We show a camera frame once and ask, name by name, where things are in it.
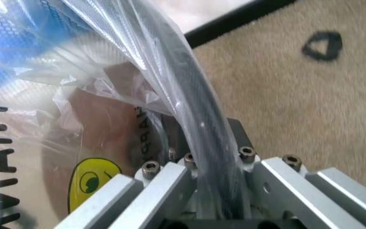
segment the black trim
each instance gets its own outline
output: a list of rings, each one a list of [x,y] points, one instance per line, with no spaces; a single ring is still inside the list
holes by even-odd
[[[185,34],[191,48],[205,44],[224,33],[263,17],[296,0],[255,0]]]

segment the blue mesh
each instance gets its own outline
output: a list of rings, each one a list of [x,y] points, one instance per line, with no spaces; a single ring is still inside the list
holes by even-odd
[[[60,10],[66,15],[45,0],[21,2],[5,1],[8,11],[0,13],[0,86],[15,77],[11,68],[26,67],[58,43],[91,30],[76,14],[69,15],[64,4]]]

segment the plastic wrap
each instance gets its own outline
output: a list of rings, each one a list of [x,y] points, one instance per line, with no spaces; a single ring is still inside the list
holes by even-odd
[[[73,158],[73,164],[82,161],[83,147],[89,144],[85,140],[99,133],[92,128],[87,131],[91,137],[86,135],[92,120],[106,119],[109,129],[123,122],[124,130],[109,132],[128,136],[118,142],[129,146],[125,151],[135,144],[142,151],[142,134],[129,129],[147,125],[134,120],[133,106],[128,104],[172,114],[180,123],[199,169],[199,217],[249,217],[232,131],[185,38],[152,3],[0,0],[0,106],[9,107],[0,113],[0,123],[18,123],[7,131],[14,132],[10,133],[13,143],[22,144],[21,150],[29,152],[31,145],[48,149],[40,152],[51,158],[42,172],[46,179],[58,180],[46,174],[60,174],[55,171],[57,164],[65,163],[52,155]],[[95,112],[94,106],[103,110]],[[134,141],[131,136],[140,138]],[[87,151],[111,150],[111,144],[102,142],[92,140]],[[142,160],[142,154],[133,150],[128,154]],[[31,157],[23,156],[18,167],[19,161],[29,166]]]

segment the black stain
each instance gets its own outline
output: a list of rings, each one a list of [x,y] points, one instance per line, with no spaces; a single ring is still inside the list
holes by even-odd
[[[314,42],[328,41],[326,53],[313,50],[311,44]],[[343,41],[337,31],[318,31],[314,33],[302,48],[302,53],[317,61],[330,62],[338,58]]]

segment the beige carpet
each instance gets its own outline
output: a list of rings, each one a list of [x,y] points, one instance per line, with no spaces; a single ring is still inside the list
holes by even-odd
[[[334,62],[301,53],[320,30],[342,36]],[[366,0],[300,0],[195,54],[262,157],[295,154],[366,186]]]

